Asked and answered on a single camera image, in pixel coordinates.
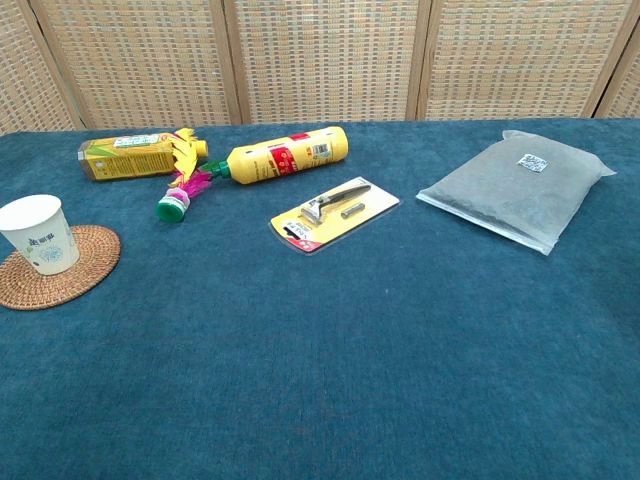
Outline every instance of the woven coaster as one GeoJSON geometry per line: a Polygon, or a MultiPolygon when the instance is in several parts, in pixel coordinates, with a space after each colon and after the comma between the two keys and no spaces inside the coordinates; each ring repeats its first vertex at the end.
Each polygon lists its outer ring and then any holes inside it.
{"type": "Polygon", "coordinates": [[[0,265],[0,305],[14,310],[39,310],[73,300],[109,275],[120,258],[120,239],[98,225],[71,227],[80,258],[56,275],[41,275],[19,252],[0,265]]]}

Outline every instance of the rattan panel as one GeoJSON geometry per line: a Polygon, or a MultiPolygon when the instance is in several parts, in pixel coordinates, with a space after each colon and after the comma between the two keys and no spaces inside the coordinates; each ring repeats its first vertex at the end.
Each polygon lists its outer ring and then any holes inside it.
{"type": "Polygon", "coordinates": [[[0,133],[73,123],[15,0],[0,0],[0,133]]]}
{"type": "Polygon", "coordinates": [[[229,123],[207,0],[41,5],[93,126],[229,123]]]}
{"type": "Polygon", "coordinates": [[[607,116],[640,117],[640,50],[635,52],[607,116]]]}
{"type": "Polygon", "coordinates": [[[580,116],[631,3],[443,0],[422,111],[580,116]]]}
{"type": "Polygon", "coordinates": [[[404,119],[417,7],[235,2],[251,121],[404,119]]]}

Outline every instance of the sealed bag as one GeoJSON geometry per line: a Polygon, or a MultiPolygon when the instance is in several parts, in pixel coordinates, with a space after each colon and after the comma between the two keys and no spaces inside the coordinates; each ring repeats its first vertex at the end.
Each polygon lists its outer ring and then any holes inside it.
{"type": "Polygon", "coordinates": [[[502,136],[417,198],[549,255],[591,186],[615,172],[539,135],[502,136]]]}

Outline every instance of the white label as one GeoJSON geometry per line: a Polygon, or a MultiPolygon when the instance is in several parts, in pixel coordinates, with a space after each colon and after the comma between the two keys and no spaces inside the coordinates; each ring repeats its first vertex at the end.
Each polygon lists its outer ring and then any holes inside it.
{"type": "Polygon", "coordinates": [[[536,157],[535,155],[527,153],[518,161],[518,165],[522,165],[524,168],[528,168],[532,172],[540,173],[542,172],[542,170],[547,168],[549,162],[547,162],[543,158],[536,157]]]}
{"type": "Polygon", "coordinates": [[[300,222],[288,221],[283,227],[296,235],[300,240],[307,240],[309,238],[309,232],[311,231],[309,227],[300,222]]]}
{"type": "Polygon", "coordinates": [[[157,143],[160,135],[133,135],[131,137],[118,137],[113,141],[113,146],[119,147],[141,147],[143,145],[151,145],[157,143]]]}
{"type": "Polygon", "coordinates": [[[326,143],[322,143],[320,145],[313,146],[313,154],[318,157],[328,157],[329,156],[329,145],[326,143]]]}

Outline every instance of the paper cup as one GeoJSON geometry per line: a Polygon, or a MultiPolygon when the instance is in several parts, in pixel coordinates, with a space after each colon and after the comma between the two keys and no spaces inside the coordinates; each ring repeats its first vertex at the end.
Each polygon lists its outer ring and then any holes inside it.
{"type": "Polygon", "coordinates": [[[0,208],[0,233],[42,275],[64,272],[80,252],[53,195],[30,195],[0,208]]]}

